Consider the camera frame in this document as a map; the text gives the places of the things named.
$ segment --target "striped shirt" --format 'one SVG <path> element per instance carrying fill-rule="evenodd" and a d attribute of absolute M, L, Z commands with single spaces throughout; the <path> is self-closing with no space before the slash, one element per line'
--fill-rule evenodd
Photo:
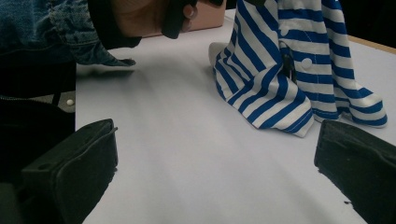
<path fill-rule="evenodd" d="M 387 123 L 381 97 L 355 81 L 336 0 L 238 0 L 214 72 L 220 96 L 258 129 L 304 137 L 314 119 Z"/>

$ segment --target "hand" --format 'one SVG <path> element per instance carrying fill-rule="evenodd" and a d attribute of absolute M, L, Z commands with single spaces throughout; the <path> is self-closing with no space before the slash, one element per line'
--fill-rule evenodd
<path fill-rule="evenodd" d="M 200 2 L 209 4 L 208 0 L 200 0 Z M 117 25 L 121 32 L 129 37 L 159 33 L 168 4 L 169 0 L 111 0 Z M 186 20 L 181 31 L 187 32 L 198 10 L 187 5 L 183 8 L 183 13 Z"/>

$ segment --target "blue and white striped fabric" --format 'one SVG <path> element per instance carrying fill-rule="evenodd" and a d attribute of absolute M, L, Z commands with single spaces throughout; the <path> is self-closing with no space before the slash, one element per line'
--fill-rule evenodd
<path fill-rule="evenodd" d="M 295 69 L 283 72 L 284 57 Z M 354 78 L 347 30 L 336 0 L 237 2 L 228 45 L 217 55 L 219 94 L 254 127 L 305 136 L 314 119 L 383 127 L 381 97 Z"/>

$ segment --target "dark background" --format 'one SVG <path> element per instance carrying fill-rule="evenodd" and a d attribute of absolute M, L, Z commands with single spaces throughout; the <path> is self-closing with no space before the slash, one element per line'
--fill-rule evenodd
<path fill-rule="evenodd" d="M 396 48 L 396 0 L 339 0 L 349 35 Z M 235 8 L 236 0 L 227 0 Z"/>

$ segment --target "white table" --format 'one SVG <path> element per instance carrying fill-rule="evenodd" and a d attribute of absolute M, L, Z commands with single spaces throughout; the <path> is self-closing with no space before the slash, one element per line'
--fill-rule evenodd
<path fill-rule="evenodd" d="M 77 128 L 119 127 L 119 170 L 85 224 L 365 223 L 314 165 L 320 123 L 305 138 L 259 131 L 219 97 L 207 49 L 229 41 L 233 14 L 220 28 L 112 51 L 131 68 L 78 67 Z M 356 79 L 389 115 L 384 129 L 358 127 L 396 145 L 396 55 L 350 47 Z"/>

